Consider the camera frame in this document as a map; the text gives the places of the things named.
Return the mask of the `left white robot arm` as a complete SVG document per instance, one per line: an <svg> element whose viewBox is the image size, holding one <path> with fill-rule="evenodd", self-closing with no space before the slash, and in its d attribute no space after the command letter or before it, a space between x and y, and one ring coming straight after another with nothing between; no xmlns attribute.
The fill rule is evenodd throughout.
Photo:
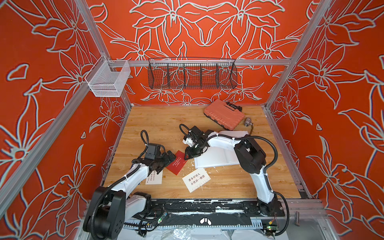
<svg viewBox="0 0 384 240"><path fill-rule="evenodd" d="M164 214L163 207L151 207L149 194L136 192L135 188L151 173L159 174L172 164L177 156L171 151L158 156L145 156L132 161L131 169L108 187L98 187L86 213L83 230L90 233L93 240L114 240L124 224L131 218L143 223L156 222Z"/></svg>

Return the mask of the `white card red text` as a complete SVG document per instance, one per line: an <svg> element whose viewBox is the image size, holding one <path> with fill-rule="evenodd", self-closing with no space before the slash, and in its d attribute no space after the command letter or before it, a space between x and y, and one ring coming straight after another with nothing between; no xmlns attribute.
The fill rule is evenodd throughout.
<svg viewBox="0 0 384 240"><path fill-rule="evenodd" d="M211 180L204 168L199 168L182 178L188 191L192 193Z"/></svg>

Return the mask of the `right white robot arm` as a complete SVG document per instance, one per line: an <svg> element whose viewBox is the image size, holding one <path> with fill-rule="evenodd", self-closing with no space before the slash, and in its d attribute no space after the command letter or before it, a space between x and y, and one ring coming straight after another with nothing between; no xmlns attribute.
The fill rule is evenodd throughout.
<svg viewBox="0 0 384 240"><path fill-rule="evenodd" d="M274 158L269 164L266 161L267 154L257 140L271 146ZM273 216L281 209L278 193L273 191L267 174L267 169L278 160L278 150L270 140L249 134L243 137L232 137L211 130L204 133L197 129L184 133L183 143L188 145L185 150L185 160L201 157L213 147L233 152L241 168L250 174L253 180L260 213L263 216Z"/></svg>

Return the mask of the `white photo album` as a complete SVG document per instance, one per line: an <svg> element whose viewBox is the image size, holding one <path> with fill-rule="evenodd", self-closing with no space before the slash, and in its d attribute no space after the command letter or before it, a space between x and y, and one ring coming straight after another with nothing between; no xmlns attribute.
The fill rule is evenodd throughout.
<svg viewBox="0 0 384 240"><path fill-rule="evenodd" d="M195 168L211 168L230 165L239 165L234 147L239 141L227 138L213 138L209 140L207 151L194 158Z"/></svg>

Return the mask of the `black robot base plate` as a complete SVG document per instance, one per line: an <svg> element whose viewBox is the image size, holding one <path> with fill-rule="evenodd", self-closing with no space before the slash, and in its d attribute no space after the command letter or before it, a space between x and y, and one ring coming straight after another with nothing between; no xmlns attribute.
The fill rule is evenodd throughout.
<svg viewBox="0 0 384 240"><path fill-rule="evenodd" d="M286 215L281 202L269 208L256 199L152 199L151 208L161 206L168 213L185 214L245 214L247 217L284 217Z"/></svg>

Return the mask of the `red photo card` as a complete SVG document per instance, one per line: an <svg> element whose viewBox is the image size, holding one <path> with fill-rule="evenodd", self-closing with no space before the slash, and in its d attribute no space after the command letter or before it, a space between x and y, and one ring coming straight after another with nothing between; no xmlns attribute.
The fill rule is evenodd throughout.
<svg viewBox="0 0 384 240"><path fill-rule="evenodd" d="M175 160L166 167L166 169L169 170L175 176L177 176L182 171L185 165L193 166L195 164L194 159L185 160L184 152L177 151L175 156Z"/></svg>

